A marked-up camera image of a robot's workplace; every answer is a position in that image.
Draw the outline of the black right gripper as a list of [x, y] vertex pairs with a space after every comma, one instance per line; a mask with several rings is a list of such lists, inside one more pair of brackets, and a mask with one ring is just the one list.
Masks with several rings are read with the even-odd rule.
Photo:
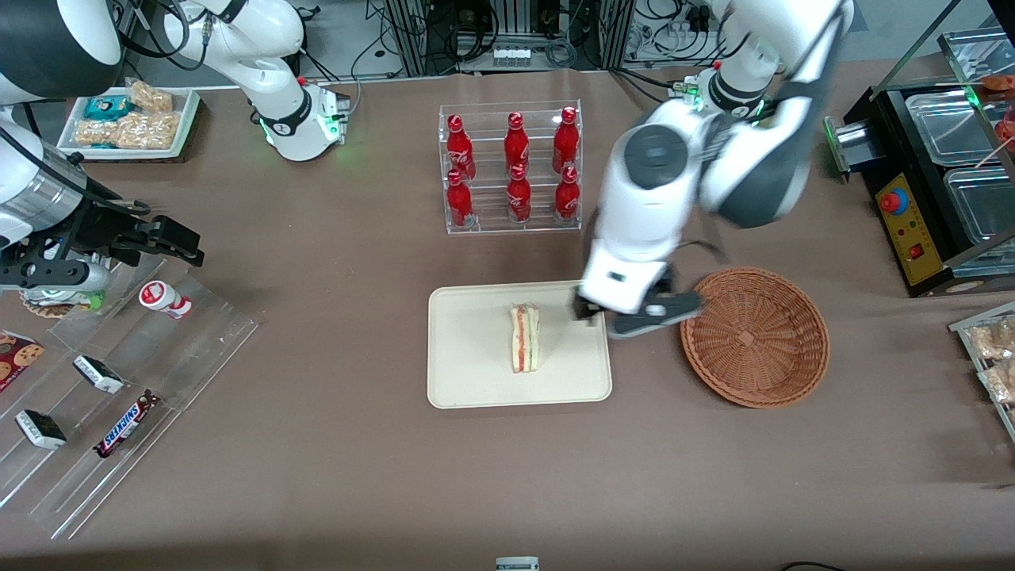
[[68, 260], [72, 252], [99, 253], [131, 265], [141, 252], [178, 258], [192, 267], [203, 267], [205, 260], [201, 237], [174, 218], [155, 216], [152, 223], [131, 209], [109, 209], [88, 199], [54, 227], [54, 241], [55, 261]]

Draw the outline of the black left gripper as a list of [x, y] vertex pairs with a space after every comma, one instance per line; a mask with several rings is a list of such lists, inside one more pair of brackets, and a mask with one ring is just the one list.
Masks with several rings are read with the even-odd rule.
[[[642, 299], [642, 307], [670, 307], [676, 301], [676, 275], [670, 265], [664, 265], [656, 276], [655, 282], [649, 286]], [[602, 305], [585, 297], [580, 288], [574, 289], [574, 318], [589, 322], [604, 311]]]

